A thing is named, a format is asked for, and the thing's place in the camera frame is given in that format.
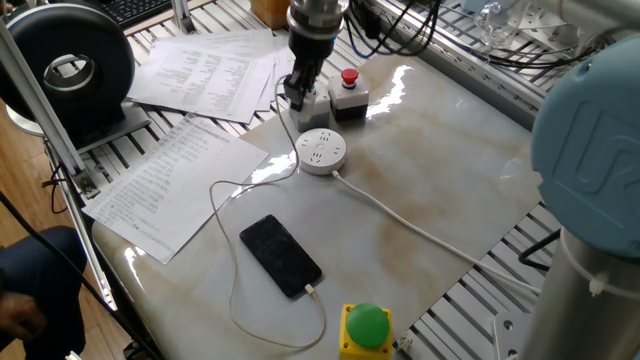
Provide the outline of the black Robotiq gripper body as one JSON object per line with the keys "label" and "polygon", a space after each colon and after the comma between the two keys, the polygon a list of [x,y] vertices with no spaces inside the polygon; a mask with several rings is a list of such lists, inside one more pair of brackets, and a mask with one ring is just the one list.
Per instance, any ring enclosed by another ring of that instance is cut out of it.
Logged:
{"label": "black Robotiq gripper body", "polygon": [[335,39],[318,40],[309,38],[299,32],[292,31],[289,35],[289,48],[295,57],[293,71],[302,71],[302,66],[306,59],[322,59],[324,63],[332,53],[334,43]]}

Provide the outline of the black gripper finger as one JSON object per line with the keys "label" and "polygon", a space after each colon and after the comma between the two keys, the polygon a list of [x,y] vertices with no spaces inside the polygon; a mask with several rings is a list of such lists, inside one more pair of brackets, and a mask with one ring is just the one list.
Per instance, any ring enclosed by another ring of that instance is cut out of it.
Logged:
{"label": "black gripper finger", "polygon": [[284,80],[285,95],[290,101],[292,110],[301,111],[303,109],[304,97],[306,96],[306,86],[304,75],[301,70],[294,70],[287,75]]}
{"label": "black gripper finger", "polygon": [[323,60],[310,58],[304,61],[302,66],[302,91],[306,95],[315,85],[315,81],[321,72]]}

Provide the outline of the person's bare hand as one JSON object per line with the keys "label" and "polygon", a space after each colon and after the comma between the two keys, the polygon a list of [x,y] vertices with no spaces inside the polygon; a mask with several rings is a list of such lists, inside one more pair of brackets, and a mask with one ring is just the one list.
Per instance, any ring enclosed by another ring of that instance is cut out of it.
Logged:
{"label": "person's bare hand", "polygon": [[1,330],[29,342],[46,328],[47,319],[31,296],[5,292],[1,295]]}

